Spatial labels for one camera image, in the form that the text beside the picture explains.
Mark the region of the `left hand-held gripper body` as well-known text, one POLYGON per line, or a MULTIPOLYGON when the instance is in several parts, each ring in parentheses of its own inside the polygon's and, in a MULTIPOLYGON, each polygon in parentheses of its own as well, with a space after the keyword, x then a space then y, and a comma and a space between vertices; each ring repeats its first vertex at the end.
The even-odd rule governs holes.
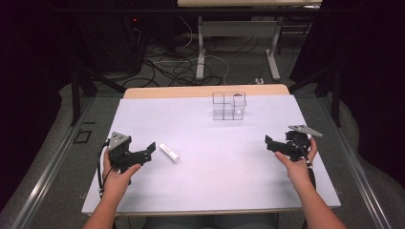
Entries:
POLYGON ((112 132, 109 142, 109 160, 113 168, 127 170, 130 167, 129 145, 132 138, 129 135, 112 132))

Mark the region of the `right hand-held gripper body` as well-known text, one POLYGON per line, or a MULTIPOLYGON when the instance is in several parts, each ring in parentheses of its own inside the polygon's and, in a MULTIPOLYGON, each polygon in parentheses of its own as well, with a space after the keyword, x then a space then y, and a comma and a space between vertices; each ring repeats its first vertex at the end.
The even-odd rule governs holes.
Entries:
POLYGON ((286 133, 286 140, 288 141, 288 146, 294 148, 294 152, 289 159, 291 161, 297 161, 308 155, 310 146, 309 135, 322 136, 322 134, 304 124, 290 125, 289 128, 290 131, 286 133))

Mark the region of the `white tube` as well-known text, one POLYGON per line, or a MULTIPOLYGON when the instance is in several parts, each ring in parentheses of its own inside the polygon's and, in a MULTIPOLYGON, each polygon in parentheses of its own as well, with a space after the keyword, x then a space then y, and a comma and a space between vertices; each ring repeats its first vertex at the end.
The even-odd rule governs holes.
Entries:
POLYGON ((177 163, 181 157, 172 151, 167 145, 164 143, 160 144, 160 149, 175 163, 177 163))

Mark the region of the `clear acrylic organizer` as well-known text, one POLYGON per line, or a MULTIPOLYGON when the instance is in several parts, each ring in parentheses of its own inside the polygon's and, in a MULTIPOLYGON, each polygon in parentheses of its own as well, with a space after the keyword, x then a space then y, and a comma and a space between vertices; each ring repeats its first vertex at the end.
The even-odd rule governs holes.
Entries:
POLYGON ((245 117, 245 93, 213 93, 212 103, 214 120, 243 120, 245 117))

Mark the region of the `person's right hand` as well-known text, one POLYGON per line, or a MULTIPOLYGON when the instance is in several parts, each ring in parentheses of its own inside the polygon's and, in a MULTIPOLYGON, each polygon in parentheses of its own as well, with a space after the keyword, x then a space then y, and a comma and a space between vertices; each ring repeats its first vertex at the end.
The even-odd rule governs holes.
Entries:
POLYGON ((313 159, 316 156, 317 144, 312 137, 309 139, 309 143, 310 147, 308 156, 295 162, 290 161, 280 152, 275 153, 276 158, 286 167, 288 178, 297 193, 302 193, 306 192, 307 190, 314 189, 309 177, 308 165, 312 164, 313 159))

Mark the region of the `person's left hand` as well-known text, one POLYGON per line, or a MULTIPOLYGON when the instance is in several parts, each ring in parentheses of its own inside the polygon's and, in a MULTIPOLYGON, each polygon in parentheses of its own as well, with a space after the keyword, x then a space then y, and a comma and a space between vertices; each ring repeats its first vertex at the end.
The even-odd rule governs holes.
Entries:
POLYGON ((124 196, 131 177, 141 168, 139 164, 130 167, 123 174, 117 172, 110 163, 109 157, 103 160, 103 196, 104 199, 121 200, 124 196))

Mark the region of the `black metal stand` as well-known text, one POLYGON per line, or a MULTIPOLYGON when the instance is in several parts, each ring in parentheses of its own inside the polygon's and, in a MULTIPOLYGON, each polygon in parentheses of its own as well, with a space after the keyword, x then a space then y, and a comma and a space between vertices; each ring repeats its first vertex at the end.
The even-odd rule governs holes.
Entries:
POLYGON ((124 93, 126 89, 119 86, 117 83, 103 76, 101 73, 86 67, 82 64, 76 65, 70 72, 72 81, 72 105, 73 119, 71 125, 74 126, 81 117, 80 92, 84 92, 87 96, 96 96, 98 90, 93 80, 100 81, 108 87, 124 93))
POLYGON ((321 68, 314 74, 305 77, 301 82, 295 83, 288 87, 290 93, 296 92, 298 89, 307 86, 315 80, 319 80, 318 86, 315 88, 315 95, 317 97, 326 97, 328 92, 332 93, 330 115, 337 127, 341 126, 340 123, 340 97, 341 97, 341 83, 342 73, 341 68, 336 64, 329 64, 321 68))

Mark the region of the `dark curtain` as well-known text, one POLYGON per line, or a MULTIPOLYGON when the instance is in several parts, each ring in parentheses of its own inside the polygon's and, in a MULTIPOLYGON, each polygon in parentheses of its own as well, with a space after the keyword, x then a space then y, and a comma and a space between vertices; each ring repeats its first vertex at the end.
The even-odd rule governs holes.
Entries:
POLYGON ((405 188, 405 0, 323 0, 292 70, 300 83, 341 56, 341 99, 359 128, 358 153, 405 188))
POLYGON ((38 0, 0 0, 0 212, 41 148, 69 83, 38 0))

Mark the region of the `black computer tower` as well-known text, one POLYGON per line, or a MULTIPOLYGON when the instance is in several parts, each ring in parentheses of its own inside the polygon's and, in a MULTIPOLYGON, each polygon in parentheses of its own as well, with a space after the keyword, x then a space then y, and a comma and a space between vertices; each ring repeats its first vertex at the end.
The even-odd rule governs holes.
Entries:
POLYGON ((77 22, 99 72, 140 72, 145 36, 129 16, 86 16, 77 22))

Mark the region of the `white desk with metal legs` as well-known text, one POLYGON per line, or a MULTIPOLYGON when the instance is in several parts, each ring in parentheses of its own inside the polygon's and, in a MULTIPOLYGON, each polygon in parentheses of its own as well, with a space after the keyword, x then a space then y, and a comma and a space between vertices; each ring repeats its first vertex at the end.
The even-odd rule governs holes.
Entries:
MULTIPOLYGON (((317 10, 323 0, 178 0, 178 6, 191 10, 317 10)), ((275 53, 281 36, 284 16, 273 16, 272 20, 224 20, 208 21, 198 17, 199 55, 196 78, 204 78, 204 61, 206 58, 203 46, 206 37, 270 37, 270 48, 266 50, 266 59, 272 79, 279 81, 281 76, 275 61, 275 53)))

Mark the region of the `aluminium floor rail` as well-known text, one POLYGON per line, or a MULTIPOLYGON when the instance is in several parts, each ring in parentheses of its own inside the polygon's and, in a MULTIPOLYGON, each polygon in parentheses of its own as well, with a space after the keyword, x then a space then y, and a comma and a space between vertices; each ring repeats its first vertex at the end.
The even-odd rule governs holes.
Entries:
POLYGON ((368 182, 365 170, 361 165, 356 153, 354 152, 349 141, 344 136, 343 131, 336 126, 335 121, 331 117, 331 107, 326 98, 318 98, 318 102, 326 116, 327 121, 331 125, 332 131, 336 134, 339 144, 343 147, 343 158, 349 167, 352 178, 356 184, 360 196, 365 203, 369 215, 371 216, 376 229, 392 229, 391 224, 387 221, 386 216, 376 199, 375 192, 371 184, 368 182))
POLYGON ((95 98, 86 98, 82 116, 70 124, 64 105, 28 174, 9 203, 11 218, 0 229, 81 229, 82 213, 96 170, 95 98))

